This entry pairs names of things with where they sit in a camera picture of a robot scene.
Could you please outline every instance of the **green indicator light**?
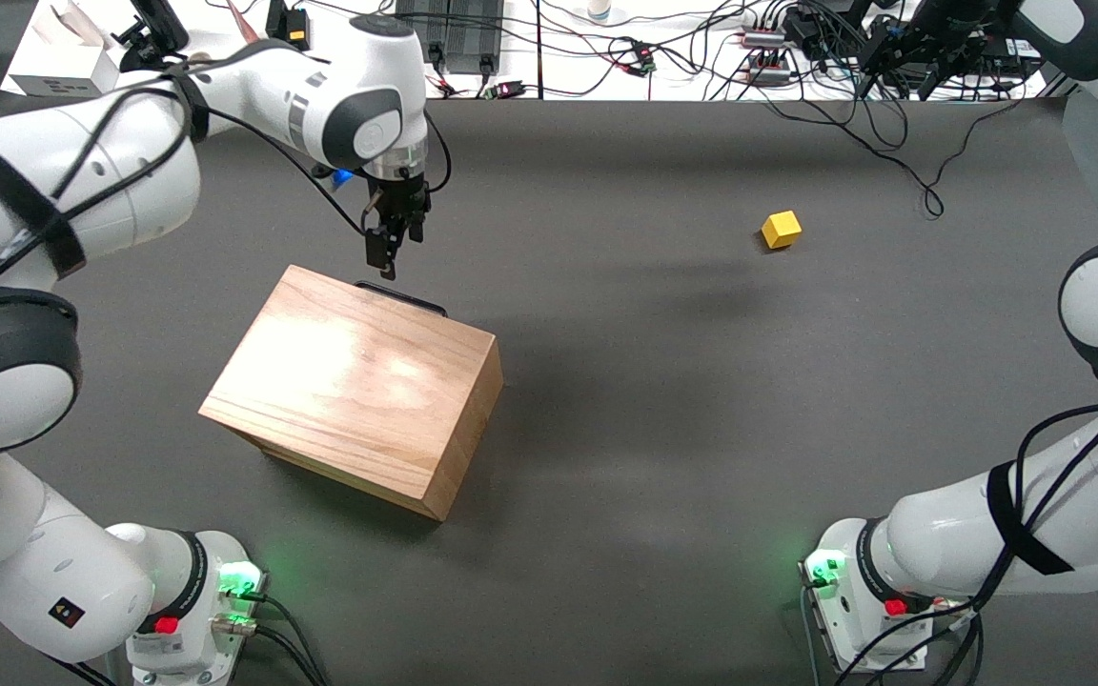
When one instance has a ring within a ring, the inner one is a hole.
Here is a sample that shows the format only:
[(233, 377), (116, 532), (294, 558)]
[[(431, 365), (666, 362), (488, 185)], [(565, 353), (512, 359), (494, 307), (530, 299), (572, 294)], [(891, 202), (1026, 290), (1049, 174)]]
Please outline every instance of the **green indicator light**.
[(219, 567), (220, 594), (249, 594), (261, 583), (261, 570), (249, 561), (227, 563)]

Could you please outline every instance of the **wood grain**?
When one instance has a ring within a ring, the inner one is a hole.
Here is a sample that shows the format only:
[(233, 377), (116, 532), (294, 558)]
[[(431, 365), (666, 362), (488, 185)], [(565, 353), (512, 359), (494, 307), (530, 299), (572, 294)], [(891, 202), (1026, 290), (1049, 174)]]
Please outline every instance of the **wood grain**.
[(291, 266), (199, 413), (441, 521), (501, 391), (493, 335)]

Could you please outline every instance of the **yellow cube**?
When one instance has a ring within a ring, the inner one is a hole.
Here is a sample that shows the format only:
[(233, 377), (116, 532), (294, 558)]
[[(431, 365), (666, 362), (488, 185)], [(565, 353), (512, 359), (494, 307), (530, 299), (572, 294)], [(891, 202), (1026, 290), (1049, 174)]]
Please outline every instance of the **yellow cube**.
[(762, 226), (762, 235), (765, 235), (765, 243), (771, 250), (785, 248), (803, 234), (803, 227), (798, 225), (798, 217), (794, 216), (791, 210), (784, 213), (771, 214)]

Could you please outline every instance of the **gray table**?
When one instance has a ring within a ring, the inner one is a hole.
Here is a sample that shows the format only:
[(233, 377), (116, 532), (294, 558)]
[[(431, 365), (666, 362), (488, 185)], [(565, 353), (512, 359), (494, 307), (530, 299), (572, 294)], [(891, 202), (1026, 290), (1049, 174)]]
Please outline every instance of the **gray table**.
[[(910, 108), (907, 160), (931, 175), (984, 112)], [(289, 263), (373, 278), (243, 134), (201, 148), (186, 227), (61, 285), (87, 385), (18, 452), (105, 525), (239, 536), (339, 685), (806, 685), (794, 563), (825, 527), (1098, 401), (1056, 317), (1098, 243), (1060, 104), (988, 121), (938, 222), (900, 170), (757, 104), (435, 113), (457, 176), (400, 286), (494, 331), (509, 383), (448, 522), (197, 417)], [(805, 234), (766, 254), (784, 209)], [(1098, 595), (995, 599), (986, 625), (985, 686), (1098, 685)], [(300, 682), (247, 655), (242, 686)], [(30, 677), (70, 683), (0, 629), (0, 683)]]

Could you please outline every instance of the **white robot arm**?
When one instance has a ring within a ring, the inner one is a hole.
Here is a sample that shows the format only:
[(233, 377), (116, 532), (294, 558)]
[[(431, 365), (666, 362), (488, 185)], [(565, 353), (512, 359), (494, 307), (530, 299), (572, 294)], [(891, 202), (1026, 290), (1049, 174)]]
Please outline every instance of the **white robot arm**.
[(225, 683), (235, 666), (239, 636), (216, 618), (247, 616), (253, 604), (226, 592), (262, 583), (238, 541), (101, 529), (5, 451), (52, 429), (78, 394), (77, 315), (49, 290), (191, 216), (188, 103), (332, 168), (361, 168), (379, 195), (369, 261), (392, 277), (396, 247), (419, 239), (428, 210), (422, 48), (391, 19), (350, 23), (332, 65), (258, 42), (178, 79), (0, 119), (0, 622), (54, 659), (126, 643), (135, 678), (161, 686)]
[[(949, 19), (974, 4), (994, 3), (928, 0), (919, 14), (952, 26)], [(1023, 0), (999, 11), (1098, 99), (1098, 0)], [(967, 38), (967, 26), (960, 31)], [(1067, 272), (1058, 312), (1098, 379), (1098, 247)], [(999, 567), (1001, 560), (1009, 566)], [(885, 517), (838, 521), (802, 570), (829, 652), (845, 673), (923, 668), (927, 648), (919, 645), (932, 632), (934, 603), (979, 609), (990, 577), (993, 594), (1098, 591), (1098, 416), (1021, 463), (907, 495)]]

